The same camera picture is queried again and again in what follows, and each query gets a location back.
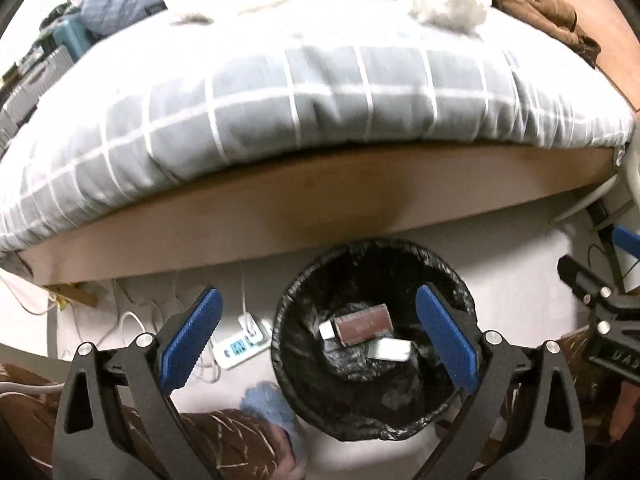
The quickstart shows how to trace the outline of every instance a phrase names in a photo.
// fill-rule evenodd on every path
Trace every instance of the brown jacket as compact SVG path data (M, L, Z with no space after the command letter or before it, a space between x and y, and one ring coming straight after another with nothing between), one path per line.
M493 0L494 7L561 41L593 68L600 45L577 26L575 9L564 0Z

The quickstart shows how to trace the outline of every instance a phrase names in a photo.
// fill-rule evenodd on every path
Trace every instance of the white power strip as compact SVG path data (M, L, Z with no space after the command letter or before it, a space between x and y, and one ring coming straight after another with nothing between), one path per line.
M261 319L256 323L256 326L264 336L259 343L253 343L255 339L251 338L246 330L239 330L233 336L219 343L213 343L213 357L216 358L220 368L229 370L229 368L244 363L271 346L271 335L273 335L271 323L266 319Z

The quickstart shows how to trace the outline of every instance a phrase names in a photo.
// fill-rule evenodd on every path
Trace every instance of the trash bag rim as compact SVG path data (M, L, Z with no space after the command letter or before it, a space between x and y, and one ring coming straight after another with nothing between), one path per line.
M417 254L423 254L424 256L428 257L428 259L433 260L434 262L441 264L444 267L447 267L447 269L457 279L456 285L462 288L462 292L470 300L466 307L466 312L469 314L469 316L472 317L474 322L478 322L473 297L471 295L471 292L468 290L465 282L462 280L462 278L460 278L459 274L445 260L443 260L439 254L436 254L435 252L428 250L427 248L412 241L404 240L402 238L364 238L361 240L355 240L336 245L325 251L310 264L308 264L308 266L306 266L301 272L296 275L296 277L292 280L292 282L286 288L283 295L280 297L280 300L278 301L276 316L273 323L273 336L271 340L271 362L273 364L273 370L282 393L287 399L287 402L291 405L294 412L307 424L318 428L318 430L322 431L323 433L326 433L329 436L332 436L342 442L372 440L380 438L380 433L385 433L385 440L408 439L411 436L417 434L419 431L423 430L432 421L434 421L434 419L437 419L440 415L442 415L453 402L455 397L460 395L460 393L462 392L460 388L454 386L452 394L447 397L447 399L443 400L441 405L436 410L433 410L420 419L411 422L402 431L399 431L397 428L393 428L388 424L384 424L382 428L371 430L370 435L364 435L362 434L362 430L358 430L360 434L357 437L353 435L353 431L343 431L341 433L336 433L333 428L328 427L324 419L319 416L314 410L309 408L309 406L307 406L305 403L301 402L297 396L292 396L290 394L291 391L295 391L295 387L289 379L289 374L287 374L284 369L282 357L280 354L281 325L289 304L293 301L296 294L299 292L301 283L309 278L316 270L325 266L330 261L343 256L344 253L353 251L354 249L365 250L367 247L372 245L385 246L386 248L397 248L400 250L415 252Z

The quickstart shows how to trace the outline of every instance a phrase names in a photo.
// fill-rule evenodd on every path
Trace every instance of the bed sheet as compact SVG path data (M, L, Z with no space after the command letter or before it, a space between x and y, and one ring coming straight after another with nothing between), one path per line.
M0 162L0 254L283 153L621 146L632 129L602 74L495 9L472 36L393 0L299 0L211 25L164 12L95 45L15 137Z

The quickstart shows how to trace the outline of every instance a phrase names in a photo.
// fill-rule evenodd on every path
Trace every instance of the trash can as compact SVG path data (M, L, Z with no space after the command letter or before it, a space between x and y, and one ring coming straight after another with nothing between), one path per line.
M425 282L477 320L456 272L404 240L337 246L298 275L278 304L271 345L276 377L298 416L341 441L404 440L447 409L458 390L415 313L415 295ZM337 348L320 336L322 322L381 303L393 337L413 341L409 361L372 360L366 343Z

